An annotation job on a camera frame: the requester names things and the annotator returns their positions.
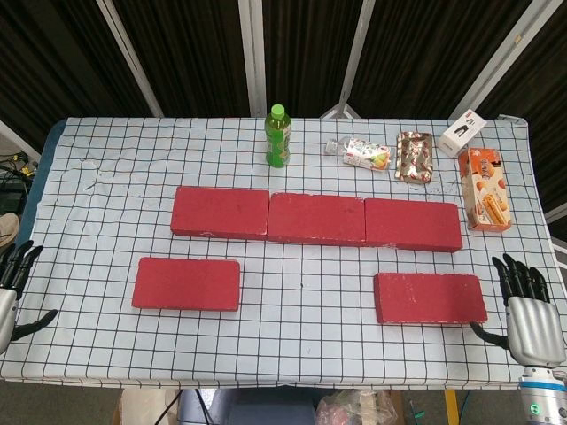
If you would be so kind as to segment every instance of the red brick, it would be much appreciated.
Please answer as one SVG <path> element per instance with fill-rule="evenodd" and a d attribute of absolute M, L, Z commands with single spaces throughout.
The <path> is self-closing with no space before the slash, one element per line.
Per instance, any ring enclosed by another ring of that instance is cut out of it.
<path fill-rule="evenodd" d="M 380 323 L 486 321 L 480 282 L 473 274 L 379 273 L 374 300 Z"/>
<path fill-rule="evenodd" d="M 361 246 L 364 201 L 358 197 L 276 193 L 269 203 L 268 240 Z"/>
<path fill-rule="evenodd" d="M 233 259 L 140 259 L 132 297 L 138 308 L 238 310 L 240 265 Z"/>
<path fill-rule="evenodd" d="M 462 248 L 455 204 L 369 198 L 364 208 L 367 246 L 437 252 Z"/>
<path fill-rule="evenodd" d="M 180 236 L 266 239 L 267 190 L 182 186 L 175 194 L 171 231 Z"/>

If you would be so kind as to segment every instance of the small white box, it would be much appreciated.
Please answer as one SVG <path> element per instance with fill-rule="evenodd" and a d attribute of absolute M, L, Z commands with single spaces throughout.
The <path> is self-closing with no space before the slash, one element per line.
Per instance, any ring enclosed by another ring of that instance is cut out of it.
<path fill-rule="evenodd" d="M 485 125 L 486 121 L 469 109 L 451 127 L 445 130 L 445 133 L 436 143 L 437 147 L 444 151 L 449 158 L 454 158 L 462 147 L 470 142 L 470 139 Z"/>

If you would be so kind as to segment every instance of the food packet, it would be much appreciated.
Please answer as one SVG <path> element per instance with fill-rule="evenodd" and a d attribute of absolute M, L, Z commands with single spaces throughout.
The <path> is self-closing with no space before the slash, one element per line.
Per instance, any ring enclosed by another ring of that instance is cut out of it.
<path fill-rule="evenodd" d="M 402 131 L 398 135 L 396 178 L 408 183 L 429 183 L 433 175 L 433 137 Z"/>

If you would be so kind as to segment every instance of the grid tablecloth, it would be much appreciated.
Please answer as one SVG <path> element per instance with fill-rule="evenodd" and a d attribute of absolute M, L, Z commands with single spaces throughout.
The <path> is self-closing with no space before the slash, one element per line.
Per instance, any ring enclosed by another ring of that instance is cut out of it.
<path fill-rule="evenodd" d="M 10 345 L 0 375 L 104 386 L 516 386 L 523 369 L 466 326 L 378 325 L 372 278 L 476 274 L 485 327 L 501 333 L 505 313 L 490 258 L 507 251 L 548 279 L 567 329 L 525 121 L 489 121 L 471 143 L 501 151 L 515 223 L 503 234 L 466 228 L 456 160 L 440 151 L 425 186 L 397 181 L 393 164 L 371 172 L 322 155 L 331 137 L 395 148 L 401 130 L 438 137 L 449 124 L 293 120 L 291 163 L 274 169 L 265 161 L 263 120 L 68 119 L 37 208 L 33 239 L 44 250 L 18 320 L 37 320 L 51 308 L 59 314 L 47 329 Z M 169 223 L 179 185 L 456 203 L 463 248 L 449 254 L 174 236 Z M 238 312 L 133 307 L 137 264 L 150 255 L 237 259 Z"/>

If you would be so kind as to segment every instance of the box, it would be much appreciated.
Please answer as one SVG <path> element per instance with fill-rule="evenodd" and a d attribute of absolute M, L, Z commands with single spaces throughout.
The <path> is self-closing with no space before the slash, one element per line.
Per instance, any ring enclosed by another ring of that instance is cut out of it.
<path fill-rule="evenodd" d="M 500 153 L 496 149 L 467 149 L 459 155 L 459 170 L 469 228 L 496 232 L 510 228 Z"/>
<path fill-rule="evenodd" d="M 445 133 L 437 141 L 437 147 L 445 152 L 449 158 L 454 158 L 462 147 L 470 142 L 485 125 L 486 121 L 469 109 L 451 127 L 445 130 Z"/>

